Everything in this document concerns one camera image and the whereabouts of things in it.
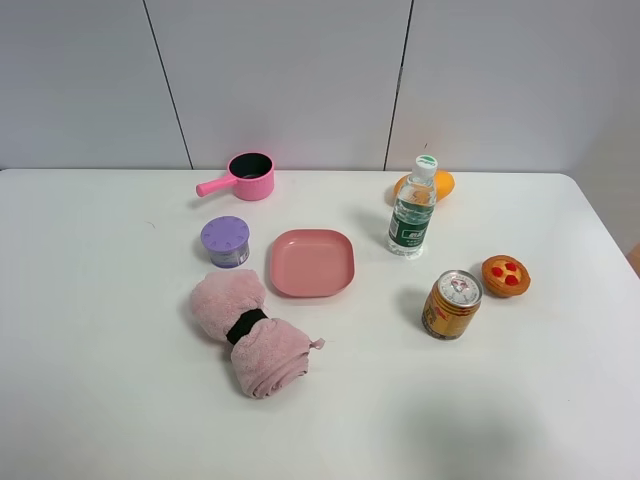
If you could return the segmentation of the purple lidded round container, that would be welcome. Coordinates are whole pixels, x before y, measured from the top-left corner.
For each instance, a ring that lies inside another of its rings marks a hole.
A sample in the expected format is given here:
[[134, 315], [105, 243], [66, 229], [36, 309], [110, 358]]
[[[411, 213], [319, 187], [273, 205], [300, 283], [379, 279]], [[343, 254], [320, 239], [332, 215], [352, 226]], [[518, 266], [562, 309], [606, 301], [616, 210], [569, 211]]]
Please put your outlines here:
[[239, 267], [249, 258], [250, 230], [239, 217], [221, 216], [202, 229], [200, 240], [211, 262], [219, 268]]

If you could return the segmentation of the orange mango fruit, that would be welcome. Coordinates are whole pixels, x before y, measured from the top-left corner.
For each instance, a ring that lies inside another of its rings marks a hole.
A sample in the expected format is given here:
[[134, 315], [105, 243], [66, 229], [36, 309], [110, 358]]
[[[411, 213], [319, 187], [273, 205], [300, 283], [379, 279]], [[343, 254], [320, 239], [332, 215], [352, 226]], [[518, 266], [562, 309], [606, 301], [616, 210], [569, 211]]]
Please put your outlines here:
[[[393, 189], [393, 197], [396, 197], [401, 187], [406, 182], [409, 175], [401, 177], [395, 184]], [[455, 188], [455, 180], [453, 175], [444, 170], [438, 170], [434, 177], [436, 188], [436, 201], [439, 202], [446, 198]]]

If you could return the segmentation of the clear water bottle green label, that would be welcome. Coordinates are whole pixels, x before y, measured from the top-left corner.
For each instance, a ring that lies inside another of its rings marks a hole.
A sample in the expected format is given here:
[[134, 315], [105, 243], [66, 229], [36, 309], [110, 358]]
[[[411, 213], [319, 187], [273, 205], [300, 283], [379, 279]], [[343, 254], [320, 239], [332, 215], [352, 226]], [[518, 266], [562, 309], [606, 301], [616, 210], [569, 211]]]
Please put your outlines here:
[[418, 156], [396, 193], [387, 237], [388, 248], [395, 255], [412, 258], [422, 253], [437, 202], [437, 168], [434, 157]]

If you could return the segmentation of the rolled pink towel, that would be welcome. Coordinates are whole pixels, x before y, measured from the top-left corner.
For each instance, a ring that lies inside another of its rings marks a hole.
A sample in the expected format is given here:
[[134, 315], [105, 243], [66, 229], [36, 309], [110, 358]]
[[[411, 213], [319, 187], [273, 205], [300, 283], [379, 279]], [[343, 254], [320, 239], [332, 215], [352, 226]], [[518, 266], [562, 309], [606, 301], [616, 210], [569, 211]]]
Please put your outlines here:
[[264, 312], [265, 298], [266, 288], [248, 269], [209, 273], [190, 296], [198, 325], [210, 338], [231, 346], [230, 360], [241, 390], [254, 399], [271, 396], [305, 375], [310, 351], [325, 344], [322, 338], [312, 340], [289, 322], [268, 316], [236, 345], [230, 344], [228, 330], [245, 311]]

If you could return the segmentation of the black band on towel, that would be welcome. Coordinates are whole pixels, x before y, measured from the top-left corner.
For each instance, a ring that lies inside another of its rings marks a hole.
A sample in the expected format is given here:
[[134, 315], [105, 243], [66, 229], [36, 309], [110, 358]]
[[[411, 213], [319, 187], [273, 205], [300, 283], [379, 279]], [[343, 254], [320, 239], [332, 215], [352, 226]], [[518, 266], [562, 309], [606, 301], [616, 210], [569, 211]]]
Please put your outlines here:
[[242, 337], [251, 332], [257, 322], [266, 317], [267, 315], [259, 308], [245, 311], [228, 330], [226, 334], [227, 341], [232, 345], [236, 345]]

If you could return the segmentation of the toy fruit tart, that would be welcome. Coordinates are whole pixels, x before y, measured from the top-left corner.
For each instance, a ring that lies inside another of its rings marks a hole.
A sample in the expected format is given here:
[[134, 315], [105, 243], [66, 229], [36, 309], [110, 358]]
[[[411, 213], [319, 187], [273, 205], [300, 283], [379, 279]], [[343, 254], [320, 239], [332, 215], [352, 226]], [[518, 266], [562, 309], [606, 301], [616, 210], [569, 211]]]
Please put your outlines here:
[[481, 272], [486, 289], [500, 298], [520, 296], [531, 283], [526, 267], [507, 255], [489, 257], [482, 263]]

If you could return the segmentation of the gold drink can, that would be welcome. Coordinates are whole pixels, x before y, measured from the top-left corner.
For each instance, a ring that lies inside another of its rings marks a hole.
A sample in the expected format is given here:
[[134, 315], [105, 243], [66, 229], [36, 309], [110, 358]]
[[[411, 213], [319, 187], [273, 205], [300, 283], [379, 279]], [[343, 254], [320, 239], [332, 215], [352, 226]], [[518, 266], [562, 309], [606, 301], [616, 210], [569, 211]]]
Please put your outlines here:
[[433, 284], [425, 301], [422, 324], [427, 333], [442, 340], [461, 337], [479, 310], [483, 287], [469, 272], [445, 271]]

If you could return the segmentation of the pink toy saucepan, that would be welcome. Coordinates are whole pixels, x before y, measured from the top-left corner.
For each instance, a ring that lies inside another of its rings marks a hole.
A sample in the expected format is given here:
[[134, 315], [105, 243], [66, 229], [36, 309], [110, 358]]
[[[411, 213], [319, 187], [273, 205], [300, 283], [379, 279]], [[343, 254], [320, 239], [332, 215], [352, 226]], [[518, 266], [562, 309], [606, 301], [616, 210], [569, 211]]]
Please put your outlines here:
[[272, 159], [257, 152], [247, 152], [232, 158], [227, 174], [216, 180], [198, 184], [198, 197], [205, 197], [230, 188], [233, 194], [244, 201], [259, 201], [274, 190], [274, 163]]

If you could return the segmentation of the pink square plate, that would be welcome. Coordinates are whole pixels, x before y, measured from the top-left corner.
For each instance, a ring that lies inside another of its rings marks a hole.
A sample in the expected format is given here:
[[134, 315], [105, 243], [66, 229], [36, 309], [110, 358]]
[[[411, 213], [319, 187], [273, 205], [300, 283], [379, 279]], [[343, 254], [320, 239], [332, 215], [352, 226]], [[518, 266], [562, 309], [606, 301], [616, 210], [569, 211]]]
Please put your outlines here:
[[325, 298], [348, 287], [355, 277], [351, 241], [329, 229], [295, 229], [271, 245], [269, 277], [282, 295]]

